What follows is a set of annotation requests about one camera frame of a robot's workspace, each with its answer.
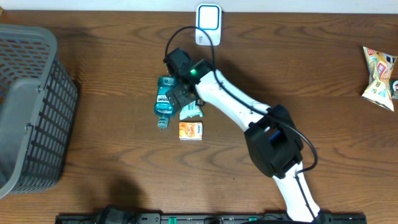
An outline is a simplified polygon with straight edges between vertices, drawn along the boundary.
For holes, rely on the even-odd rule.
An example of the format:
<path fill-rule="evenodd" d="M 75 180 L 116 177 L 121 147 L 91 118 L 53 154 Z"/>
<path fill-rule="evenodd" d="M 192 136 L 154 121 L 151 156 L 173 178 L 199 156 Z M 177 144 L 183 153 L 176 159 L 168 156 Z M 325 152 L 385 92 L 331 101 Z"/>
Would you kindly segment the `light teal small packet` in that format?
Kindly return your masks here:
<path fill-rule="evenodd" d="M 184 106 L 179 114 L 179 118 L 180 120 L 185 120 L 187 118 L 192 118 L 195 116 L 199 116 L 202 117 L 203 116 L 203 112 L 201 110 L 201 107 L 199 105 L 199 101 L 193 101 L 191 103 L 189 103 L 188 105 Z"/>

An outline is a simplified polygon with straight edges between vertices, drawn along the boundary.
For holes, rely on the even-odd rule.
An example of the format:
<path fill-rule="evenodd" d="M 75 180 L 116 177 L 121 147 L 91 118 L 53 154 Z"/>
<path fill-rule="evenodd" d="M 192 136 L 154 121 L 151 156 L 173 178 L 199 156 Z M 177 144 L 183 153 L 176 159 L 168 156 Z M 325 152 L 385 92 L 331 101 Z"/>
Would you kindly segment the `teal mouthwash bottle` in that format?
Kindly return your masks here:
<path fill-rule="evenodd" d="M 174 117 L 176 111 L 170 104 L 166 93 L 178 84 L 177 79 L 171 76 L 161 76 L 157 82 L 157 98 L 154 105 L 154 113 L 159 117 L 157 126 L 167 129 L 170 117 Z"/>

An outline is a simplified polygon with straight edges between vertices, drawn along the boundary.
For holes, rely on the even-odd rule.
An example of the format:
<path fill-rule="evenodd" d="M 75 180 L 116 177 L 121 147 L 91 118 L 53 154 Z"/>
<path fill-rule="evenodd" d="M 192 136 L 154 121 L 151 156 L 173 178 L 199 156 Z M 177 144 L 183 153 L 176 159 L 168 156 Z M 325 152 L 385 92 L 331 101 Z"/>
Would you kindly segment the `orange tissue pack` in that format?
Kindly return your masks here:
<path fill-rule="evenodd" d="M 182 141 L 201 141 L 203 138 L 202 122 L 179 122 L 179 139 Z"/>

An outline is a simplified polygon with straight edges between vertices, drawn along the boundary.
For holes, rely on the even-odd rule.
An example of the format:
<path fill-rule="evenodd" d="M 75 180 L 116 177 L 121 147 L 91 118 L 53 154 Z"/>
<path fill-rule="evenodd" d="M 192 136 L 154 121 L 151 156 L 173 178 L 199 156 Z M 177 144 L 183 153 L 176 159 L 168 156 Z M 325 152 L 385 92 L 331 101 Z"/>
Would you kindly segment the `yellow snack bag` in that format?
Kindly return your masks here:
<path fill-rule="evenodd" d="M 394 111 L 389 81 L 397 56 L 368 47 L 363 47 L 363 52 L 369 71 L 369 85 L 361 97 L 389 111 Z"/>

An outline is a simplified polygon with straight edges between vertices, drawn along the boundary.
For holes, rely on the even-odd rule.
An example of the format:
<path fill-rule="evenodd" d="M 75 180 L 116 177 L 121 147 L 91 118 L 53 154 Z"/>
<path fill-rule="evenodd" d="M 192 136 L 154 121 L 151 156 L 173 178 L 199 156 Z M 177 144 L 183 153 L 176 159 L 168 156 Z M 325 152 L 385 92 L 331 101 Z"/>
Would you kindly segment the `green round-label packet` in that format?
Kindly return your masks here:
<path fill-rule="evenodd" d="M 391 98 L 397 100 L 398 99 L 398 79 L 391 79 L 390 82 L 391 88 Z"/>

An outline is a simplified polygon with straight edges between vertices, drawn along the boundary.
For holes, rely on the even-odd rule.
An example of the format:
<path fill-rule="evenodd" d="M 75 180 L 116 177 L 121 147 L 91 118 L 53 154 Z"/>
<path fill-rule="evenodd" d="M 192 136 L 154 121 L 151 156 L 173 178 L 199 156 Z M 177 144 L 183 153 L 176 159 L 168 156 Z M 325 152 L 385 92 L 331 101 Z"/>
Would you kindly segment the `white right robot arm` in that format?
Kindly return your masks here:
<path fill-rule="evenodd" d="M 318 221 L 320 207 L 304 177 L 302 149 L 309 140 L 296 129 L 289 111 L 256 101 L 229 82 L 213 62 L 195 62 L 181 49 L 167 52 L 164 63 L 179 82 L 166 94 L 174 109 L 194 100 L 218 108 L 243 130 L 253 164 L 275 180 L 288 217 L 296 222 Z"/>

